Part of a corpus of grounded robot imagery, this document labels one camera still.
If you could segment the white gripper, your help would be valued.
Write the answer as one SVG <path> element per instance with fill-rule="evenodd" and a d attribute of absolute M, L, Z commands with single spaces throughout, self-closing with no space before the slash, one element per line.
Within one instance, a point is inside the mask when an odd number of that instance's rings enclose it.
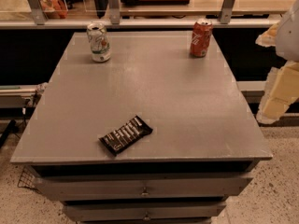
<path fill-rule="evenodd" d="M 258 107 L 258 122 L 272 124 L 299 99 L 299 0 L 292 4 L 279 23 L 259 35 L 255 43 L 261 47 L 276 46 L 277 56 L 288 60 L 281 68 L 271 68 Z"/>

